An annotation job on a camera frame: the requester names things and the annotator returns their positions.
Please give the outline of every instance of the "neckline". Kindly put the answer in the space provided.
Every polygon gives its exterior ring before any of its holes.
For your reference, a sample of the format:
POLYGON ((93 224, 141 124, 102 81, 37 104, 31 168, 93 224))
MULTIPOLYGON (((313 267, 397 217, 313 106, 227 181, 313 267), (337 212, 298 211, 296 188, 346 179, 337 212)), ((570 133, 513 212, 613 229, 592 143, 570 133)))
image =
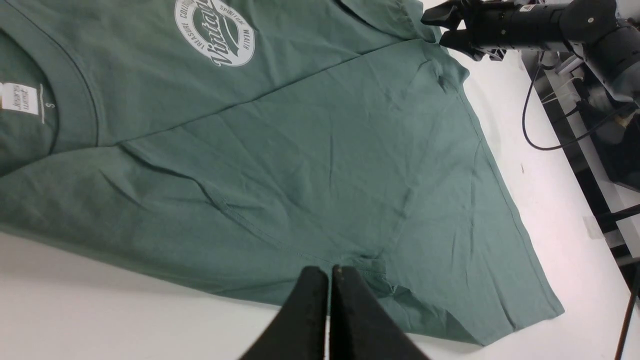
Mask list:
POLYGON ((93 97, 68 50, 7 0, 0 0, 0 29, 34 59, 51 84, 58 108, 52 152, 97 146, 98 118, 93 97))

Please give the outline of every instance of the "size label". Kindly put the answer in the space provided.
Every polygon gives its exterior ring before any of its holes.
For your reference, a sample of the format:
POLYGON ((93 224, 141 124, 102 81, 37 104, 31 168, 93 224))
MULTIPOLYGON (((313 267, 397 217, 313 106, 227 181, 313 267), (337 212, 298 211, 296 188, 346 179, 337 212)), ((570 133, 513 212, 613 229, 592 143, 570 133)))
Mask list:
POLYGON ((2 92, 2 109, 21 111, 34 115, 39 114, 38 90, 20 84, 0 84, 2 92))

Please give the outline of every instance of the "black robotic arm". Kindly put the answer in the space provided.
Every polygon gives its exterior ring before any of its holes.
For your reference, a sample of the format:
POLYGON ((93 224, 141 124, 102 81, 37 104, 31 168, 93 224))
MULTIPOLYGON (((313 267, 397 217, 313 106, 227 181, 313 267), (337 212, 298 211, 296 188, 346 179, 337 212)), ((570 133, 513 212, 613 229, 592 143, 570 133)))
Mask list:
POLYGON ((616 0, 570 4, 448 0, 426 10, 422 22, 449 29, 440 45, 479 61, 505 50, 566 51, 582 58, 611 97, 640 106, 640 31, 618 18, 616 0), (464 21, 466 29, 457 29, 464 21))

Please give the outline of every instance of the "green t-shirt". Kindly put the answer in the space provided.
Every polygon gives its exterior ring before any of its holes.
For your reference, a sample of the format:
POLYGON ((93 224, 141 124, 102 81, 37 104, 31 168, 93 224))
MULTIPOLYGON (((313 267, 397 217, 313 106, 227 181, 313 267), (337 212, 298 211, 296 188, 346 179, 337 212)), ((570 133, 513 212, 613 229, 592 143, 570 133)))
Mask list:
POLYGON ((272 304, 355 266, 404 330, 453 340, 561 314, 421 10, 0 0, 0 82, 41 110, 0 110, 0 229, 272 304))

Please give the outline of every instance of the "white graphic print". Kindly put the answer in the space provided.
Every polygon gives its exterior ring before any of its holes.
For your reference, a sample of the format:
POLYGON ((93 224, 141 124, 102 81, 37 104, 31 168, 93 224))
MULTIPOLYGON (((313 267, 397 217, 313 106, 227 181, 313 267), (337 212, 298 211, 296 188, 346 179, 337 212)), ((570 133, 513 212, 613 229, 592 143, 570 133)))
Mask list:
POLYGON ((189 44, 216 66, 242 66, 253 56, 253 29, 220 0, 177 0, 175 22, 189 44))

